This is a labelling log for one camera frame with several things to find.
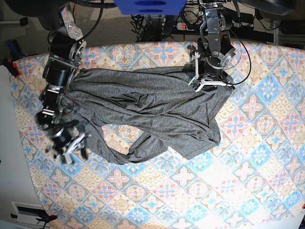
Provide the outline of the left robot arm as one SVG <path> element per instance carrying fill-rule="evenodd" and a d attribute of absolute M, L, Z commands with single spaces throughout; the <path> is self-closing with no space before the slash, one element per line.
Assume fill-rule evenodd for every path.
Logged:
<path fill-rule="evenodd" d="M 194 56 L 195 75 L 188 83 L 196 92 L 203 88 L 228 86 L 235 89 L 233 80 L 225 68 L 235 56 L 229 30 L 232 18 L 224 8 L 224 0 L 199 0 L 198 48 L 190 46 Z"/>

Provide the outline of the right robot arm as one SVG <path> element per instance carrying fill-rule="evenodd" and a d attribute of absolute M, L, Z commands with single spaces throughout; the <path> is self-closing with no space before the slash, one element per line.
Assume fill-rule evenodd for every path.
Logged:
<path fill-rule="evenodd" d="M 81 64 L 81 55 L 86 47 L 87 34 L 76 26 L 68 0 L 53 0 L 47 10 L 38 16 L 39 22 L 49 31 L 49 58 L 43 71 L 47 85 L 40 94 L 41 111 L 35 115 L 38 128 L 53 142 L 47 149 L 62 164 L 73 164 L 74 150 L 80 150 L 83 159 L 88 155 L 84 145 L 87 134 L 81 132 L 72 136 L 77 120 L 66 122 L 63 117 L 62 100 L 67 88 Z"/>

